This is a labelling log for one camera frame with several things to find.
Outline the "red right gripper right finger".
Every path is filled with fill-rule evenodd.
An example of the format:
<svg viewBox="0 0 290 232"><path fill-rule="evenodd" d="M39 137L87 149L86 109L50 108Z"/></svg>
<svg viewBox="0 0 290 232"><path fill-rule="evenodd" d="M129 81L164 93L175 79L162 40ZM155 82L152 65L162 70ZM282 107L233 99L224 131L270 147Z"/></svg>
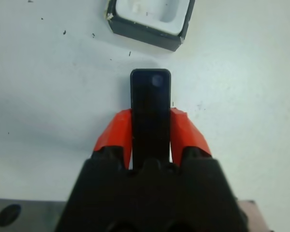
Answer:
<svg viewBox="0 0 290 232"><path fill-rule="evenodd" d="M188 114L177 108L170 109L170 145L173 163L181 165L184 149L201 150L202 157L212 157L210 148L201 132L189 119Z"/></svg>

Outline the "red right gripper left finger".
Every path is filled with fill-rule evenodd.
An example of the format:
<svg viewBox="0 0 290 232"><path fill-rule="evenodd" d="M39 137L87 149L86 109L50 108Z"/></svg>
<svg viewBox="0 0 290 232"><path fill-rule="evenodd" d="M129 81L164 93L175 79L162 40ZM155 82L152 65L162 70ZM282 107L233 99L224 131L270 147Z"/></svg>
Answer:
<svg viewBox="0 0 290 232"><path fill-rule="evenodd" d="M123 165L129 168L132 150L131 109L122 110L110 121L99 136L93 151L98 152L104 147L117 146L122 148Z"/></svg>

